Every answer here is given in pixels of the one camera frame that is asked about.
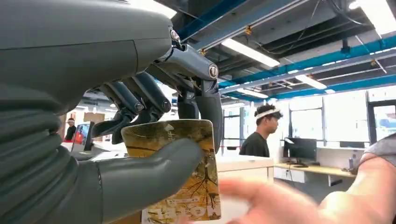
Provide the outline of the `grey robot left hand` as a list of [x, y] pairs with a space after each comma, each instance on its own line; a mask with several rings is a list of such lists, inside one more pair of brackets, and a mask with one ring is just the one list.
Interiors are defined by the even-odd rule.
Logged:
[[223, 118], [215, 63], [182, 44], [171, 20], [123, 0], [0, 3], [0, 221], [104, 224], [176, 194], [203, 159], [182, 138], [143, 158], [78, 161], [59, 116], [101, 89], [118, 117], [95, 135], [156, 122], [179, 93], [182, 119], [209, 120], [218, 150]]

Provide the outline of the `person's right hand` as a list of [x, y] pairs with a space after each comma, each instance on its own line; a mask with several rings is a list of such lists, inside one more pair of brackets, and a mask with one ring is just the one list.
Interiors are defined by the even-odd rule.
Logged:
[[220, 192], [246, 202], [248, 211], [228, 224], [331, 224], [311, 198], [284, 184], [254, 179], [223, 179]]

